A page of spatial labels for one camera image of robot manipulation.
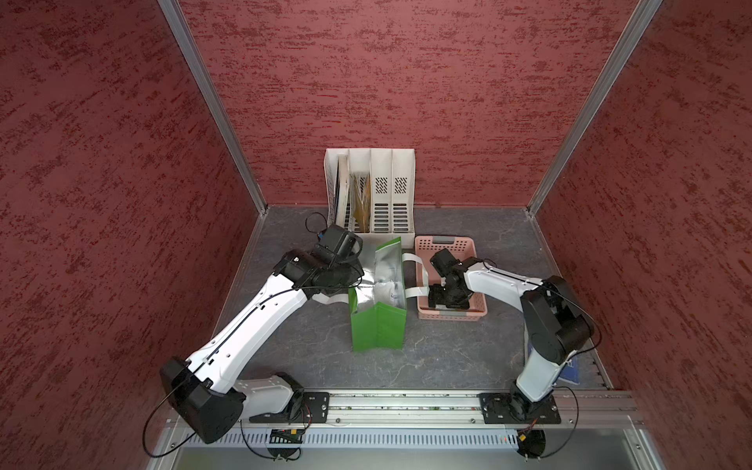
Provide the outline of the pink perforated plastic basket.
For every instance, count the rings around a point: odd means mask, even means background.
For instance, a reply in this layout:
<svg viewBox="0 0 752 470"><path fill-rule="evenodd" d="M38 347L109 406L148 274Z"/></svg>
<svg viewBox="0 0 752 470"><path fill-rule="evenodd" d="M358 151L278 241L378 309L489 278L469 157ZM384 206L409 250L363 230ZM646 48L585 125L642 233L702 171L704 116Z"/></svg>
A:
<svg viewBox="0 0 752 470"><path fill-rule="evenodd" d="M417 298L422 320L478 321L488 313L483 294L472 294L460 277L477 260L474 241L460 236L417 236L414 240L416 283L428 294Z"/></svg>

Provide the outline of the green insulated delivery bag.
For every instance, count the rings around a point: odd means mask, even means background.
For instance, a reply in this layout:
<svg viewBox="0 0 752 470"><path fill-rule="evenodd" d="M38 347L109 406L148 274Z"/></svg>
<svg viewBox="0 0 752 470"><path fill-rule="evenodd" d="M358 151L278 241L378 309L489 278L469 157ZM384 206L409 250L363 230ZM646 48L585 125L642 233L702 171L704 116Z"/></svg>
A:
<svg viewBox="0 0 752 470"><path fill-rule="evenodd" d="M349 307L352 350L356 353L372 349L403 348L407 324L407 300L426 297L427 287L405 286L405 262L417 264L418 279L428 281L423 261L403 251L401 237L390 234L364 234L364 248L358 259L364 275L360 284L346 294L316 294L321 304L346 303Z"/></svg>

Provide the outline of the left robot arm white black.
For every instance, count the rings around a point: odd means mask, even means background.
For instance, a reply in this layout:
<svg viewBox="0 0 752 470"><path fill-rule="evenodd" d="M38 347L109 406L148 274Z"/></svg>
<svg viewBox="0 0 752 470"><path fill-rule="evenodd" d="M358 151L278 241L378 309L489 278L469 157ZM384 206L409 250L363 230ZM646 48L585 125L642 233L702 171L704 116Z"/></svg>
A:
<svg viewBox="0 0 752 470"><path fill-rule="evenodd" d="M206 444L243 419L303 420L304 388L278 373L240 387L237 381L274 331L309 300L324 303L362 279L362 239L339 225L311 250L293 249L274 266L260 292L219 334L186 360L171 358L160 376L170 406Z"/></svg>

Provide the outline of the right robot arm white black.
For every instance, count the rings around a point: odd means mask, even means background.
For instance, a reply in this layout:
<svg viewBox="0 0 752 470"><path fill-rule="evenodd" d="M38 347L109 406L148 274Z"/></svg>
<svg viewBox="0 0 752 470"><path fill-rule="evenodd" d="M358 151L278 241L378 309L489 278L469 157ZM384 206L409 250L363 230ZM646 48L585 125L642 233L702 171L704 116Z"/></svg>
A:
<svg viewBox="0 0 752 470"><path fill-rule="evenodd" d="M521 311L532 347L510 388L510 413L531 420L553 391L566 363L584 349L595 325L561 277L530 278L494 268L479 258L458 260L444 249L430 258L441 282L429 288L429 306L465 309L485 295Z"/></svg>

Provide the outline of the white folder in organizer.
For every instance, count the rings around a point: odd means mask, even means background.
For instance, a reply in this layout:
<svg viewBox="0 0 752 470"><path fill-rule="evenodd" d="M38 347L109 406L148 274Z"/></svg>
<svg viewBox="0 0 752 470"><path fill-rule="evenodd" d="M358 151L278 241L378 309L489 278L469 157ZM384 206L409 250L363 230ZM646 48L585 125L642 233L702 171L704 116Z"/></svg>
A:
<svg viewBox="0 0 752 470"><path fill-rule="evenodd" d="M335 188L337 205L336 205L336 224L343 228L349 227L349 198L350 198L350 159L347 154L337 156L337 184Z"/></svg>

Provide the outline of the white file organizer rack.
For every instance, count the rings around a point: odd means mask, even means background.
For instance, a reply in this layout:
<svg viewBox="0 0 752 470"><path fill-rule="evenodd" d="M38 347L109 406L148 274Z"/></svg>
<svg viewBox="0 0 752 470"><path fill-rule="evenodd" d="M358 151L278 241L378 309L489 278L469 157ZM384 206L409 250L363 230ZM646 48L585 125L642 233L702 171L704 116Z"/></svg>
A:
<svg viewBox="0 0 752 470"><path fill-rule="evenodd" d="M327 222L364 239L401 239L414 247L415 150L328 149L324 156Z"/></svg>

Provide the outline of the blue paperback book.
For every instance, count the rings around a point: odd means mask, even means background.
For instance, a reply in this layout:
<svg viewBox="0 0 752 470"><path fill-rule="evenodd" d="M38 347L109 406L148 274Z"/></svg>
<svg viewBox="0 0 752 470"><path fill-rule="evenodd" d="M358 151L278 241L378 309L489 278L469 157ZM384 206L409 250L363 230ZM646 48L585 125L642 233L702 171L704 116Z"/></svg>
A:
<svg viewBox="0 0 752 470"><path fill-rule="evenodd" d="M569 385L579 385L581 383L579 356L577 354L569 358L568 362L563 366L557 381Z"/></svg>

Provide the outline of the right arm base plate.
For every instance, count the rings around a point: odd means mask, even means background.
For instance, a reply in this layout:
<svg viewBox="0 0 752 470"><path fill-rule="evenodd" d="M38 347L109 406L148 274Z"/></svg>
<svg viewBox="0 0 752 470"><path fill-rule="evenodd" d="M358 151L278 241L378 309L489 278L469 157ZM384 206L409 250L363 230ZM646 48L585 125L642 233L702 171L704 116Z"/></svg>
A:
<svg viewBox="0 0 752 470"><path fill-rule="evenodd" d="M552 394L541 401L529 401L521 393L481 393L478 395L486 424L558 425L561 417Z"/></svg>

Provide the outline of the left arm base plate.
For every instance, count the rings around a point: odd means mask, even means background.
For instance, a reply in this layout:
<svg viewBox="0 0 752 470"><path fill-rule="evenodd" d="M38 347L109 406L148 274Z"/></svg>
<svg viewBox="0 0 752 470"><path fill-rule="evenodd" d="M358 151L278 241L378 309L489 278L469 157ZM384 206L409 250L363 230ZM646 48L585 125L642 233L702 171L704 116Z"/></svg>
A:
<svg viewBox="0 0 752 470"><path fill-rule="evenodd" d="M322 424L327 421L330 394L326 392L295 393L285 409L247 418L250 423Z"/></svg>

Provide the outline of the aluminium mounting rail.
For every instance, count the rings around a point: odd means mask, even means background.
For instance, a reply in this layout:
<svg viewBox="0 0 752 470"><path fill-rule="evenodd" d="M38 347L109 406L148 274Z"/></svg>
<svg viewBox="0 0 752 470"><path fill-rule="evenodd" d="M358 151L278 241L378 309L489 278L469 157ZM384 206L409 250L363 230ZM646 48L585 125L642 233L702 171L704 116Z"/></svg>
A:
<svg viewBox="0 0 752 470"><path fill-rule="evenodd" d="M417 427L417 428L480 428L505 427L534 429L629 429L644 428L644 418L630 392L610 390L575 390L560 388L552 393L561 417L558 425L486 424L478 395L471 390L330 390L307 391L330 394L327 421L319 427ZM241 424L260 426L305 426L303 424L250 423L247 418L270 411L252 413L251 407L264 403L259 393L248 393L239 415L211 418L219 423L219 435Z"/></svg>

